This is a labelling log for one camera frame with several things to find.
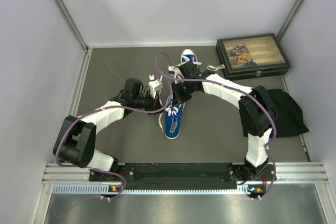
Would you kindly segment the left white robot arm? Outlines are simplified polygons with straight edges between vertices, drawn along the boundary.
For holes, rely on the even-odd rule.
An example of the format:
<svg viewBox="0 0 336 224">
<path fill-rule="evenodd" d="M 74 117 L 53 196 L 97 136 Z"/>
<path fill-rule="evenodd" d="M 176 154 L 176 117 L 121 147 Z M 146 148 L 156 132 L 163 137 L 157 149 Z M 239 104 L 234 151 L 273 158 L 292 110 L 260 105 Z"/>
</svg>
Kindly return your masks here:
<svg viewBox="0 0 336 224">
<path fill-rule="evenodd" d="M 116 179 L 118 160 L 96 150 L 96 135 L 133 111 L 156 114 L 163 110 L 160 103 L 162 81 L 151 77 L 147 88 L 146 91 L 140 80 L 128 78 L 119 94 L 105 105 L 82 116 L 66 117 L 53 148 L 57 164 L 99 169 L 107 180 Z"/>
</svg>

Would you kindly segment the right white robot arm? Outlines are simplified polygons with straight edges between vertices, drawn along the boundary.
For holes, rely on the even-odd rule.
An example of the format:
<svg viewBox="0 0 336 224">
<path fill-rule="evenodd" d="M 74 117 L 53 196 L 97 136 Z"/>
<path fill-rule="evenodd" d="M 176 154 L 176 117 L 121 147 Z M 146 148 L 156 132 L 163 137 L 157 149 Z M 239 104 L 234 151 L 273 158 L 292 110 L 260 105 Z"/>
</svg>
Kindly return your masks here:
<svg viewBox="0 0 336 224">
<path fill-rule="evenodd" d="M 211 68 L 200 71 L 191 62 L 169 66 L 174 76 L 172 104 L 185 103 L 192 93 L 218 97 L 239 110 L 243 132 L 248 137 L 248 150 L 244 160 L 245 174 L 252 180 L 264 174 L 268 165 L 268 148 L 271 133 L 275 130 L 277 113 L 268 91 L 263 86 L 250 88 L 222 78 Z"/>
</svg>

